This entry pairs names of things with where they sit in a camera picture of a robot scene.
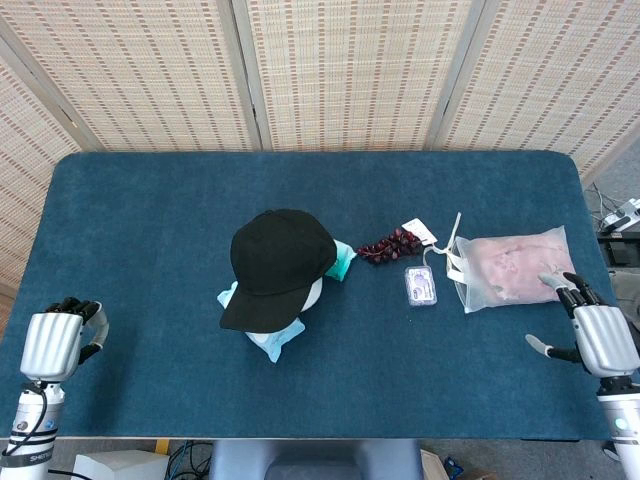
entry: robot finger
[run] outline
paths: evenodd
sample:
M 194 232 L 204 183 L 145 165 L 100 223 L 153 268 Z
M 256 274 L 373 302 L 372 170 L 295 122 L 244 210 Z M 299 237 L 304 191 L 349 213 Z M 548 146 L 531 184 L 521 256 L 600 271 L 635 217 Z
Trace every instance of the robot finger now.
M 88 301 L 88 300 L 85 300 L 84 302 L 80 302 L 80 303 L 78 303 L 76 306 L 74 306 L 74 307 L 73 307 L 73 311 L 74 311 L 75 313 L 80 313 L 80 312 L 82 311 L 82 309 L 83 309 L 84 307 L 86 307 L 88 304 L 89 304 L 89 301 Z
M 556 278 L 567 286 L 567 288 L 571 292 L 573 299 L 576 301 L 579 307 L 587 305 L 587 301 L 582 296 L 582 293 L 580 293 L 580 289 L 578 289 L 575 283 L 569 281 L 564 275 L 556 275 Z
M 57 312 L 59 308 L 60 308 L 59 303 L 52 303 L 45 309 L 45 313 Z
M 549 358 L 556 358 L 571 363 L 582 363 L 582 356 L 577 348 L 556 348 L 552 347 L 547 351 Z
M 547 345 L 538 337 L 536 337 L 535 335 L 531 335 L 530 333 L 527 333 L 524 336 L 524 339 L 527 341 L 529 346 L 531 346 L 531 348 L 533 348 L 540 355 L 544 355 L 545 357 L 549 356 L 548 352 L 551 348 L 553 348 L 553 346 Z
M 74 313 L 73 308 L 79 303 L 80 303 L 80 300 L 78 300 L 77 298 L 67 297 L 62 301 L 58 309 L 61 312 Z
M 552 275 L 550 273 L 540 273 L 538 274 L 538 278 L 540 279 L 540 281 L 542 281 L 542 283 L 548 285 L 556 291 L 558 299 L 564 306 L 564 309 L 567 311 L 567 315 L 569 315 L 569 317 L 573 318 L 573 310 L 585 304 L 584 298 L 582 298 L 577 290 L 574 290 L 575 295 L 574 292 L 569 290 L 569 287 L 565 283 L 566 280 L 564 280 L 564 278 L 561 278 L 558 275 Z
M 587 305 L 606 305 L 600 295 L 598 295 L 582 277 L 571 272 L 564 272 L 563 276 L 570 282 L 576 284 Z
M 97 302 L 83 302 L 82 309 L 78 310 L 78 314 L 84 318 L 84 323 L 87 323 L 91 317 L 93 317 L 98 310 L 100 310 L 100 304 Z

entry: red grape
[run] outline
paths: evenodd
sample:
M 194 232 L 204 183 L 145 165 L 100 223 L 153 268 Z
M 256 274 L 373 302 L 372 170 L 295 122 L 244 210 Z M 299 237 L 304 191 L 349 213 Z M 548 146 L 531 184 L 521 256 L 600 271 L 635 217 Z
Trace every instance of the red grape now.
M 372 245 L 363 245 L 356 249 L 358 256 L 373 265 L 388 263 L 408 255 L 419 255 L 422 252 L 420 240 L 411 232 L 402 228 L 394 229 L 393 233 L 383 237 Z

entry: gray chair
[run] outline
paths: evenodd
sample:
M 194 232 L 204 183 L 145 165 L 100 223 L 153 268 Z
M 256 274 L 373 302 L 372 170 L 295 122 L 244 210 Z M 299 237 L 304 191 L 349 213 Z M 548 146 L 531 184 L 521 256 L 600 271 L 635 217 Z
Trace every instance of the gray chair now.
M 423 480 L 417 440 L 218 440 L 210 480 Z

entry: small plastic container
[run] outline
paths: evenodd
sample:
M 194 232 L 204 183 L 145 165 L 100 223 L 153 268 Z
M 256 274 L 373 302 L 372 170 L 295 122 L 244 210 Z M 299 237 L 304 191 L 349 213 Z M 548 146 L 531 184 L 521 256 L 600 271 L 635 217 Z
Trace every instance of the small plastic container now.
M 404 281 L 407 286 L 409 305 L 412 307 L 434 305 L 438 301 L 431 267 L 408 267 L 404 271 Z

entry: robotic arm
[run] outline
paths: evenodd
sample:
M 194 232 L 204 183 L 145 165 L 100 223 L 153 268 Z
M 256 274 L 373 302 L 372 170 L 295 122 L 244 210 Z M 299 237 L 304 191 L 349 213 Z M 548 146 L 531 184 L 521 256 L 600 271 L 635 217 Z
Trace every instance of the robotic arm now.
M 625 474 L 629 480 L 640 480 L 640 385 L 631 381 L 640 368 L 640 357 L 627 321 L 619 308 L 606 305 L 578 275 L 541 274 L 540 280 L 555 289 L 564 305 L 577 348 L 556 348 L 533 335 L 525 338 L 542 355 L 582 363 L 588 373 L 600 378 L 598 401 Z
M 96 334 L 81 347 L 85 326 L 94 328 Z M 60 383 L 102 350 L 108 332 L 107 316 L 99 302 L 68 297 L 31 317 L 20 364 L 30 382 L 22 386 L 9 445 L 0 456 L 0 480 L 48 478 L 65 397 Z

